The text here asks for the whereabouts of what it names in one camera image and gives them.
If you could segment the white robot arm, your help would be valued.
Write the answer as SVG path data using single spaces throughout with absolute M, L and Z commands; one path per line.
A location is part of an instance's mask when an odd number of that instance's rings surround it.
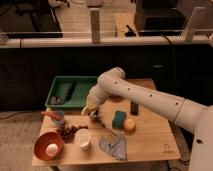
M 142 105 L 194 135 L 188 171 L 213 171 L 213 105 L 132 84 L 122 68 L 115 67 L 97 78 L 89 90 L 82 113 L 96 111 L 110 95 Z

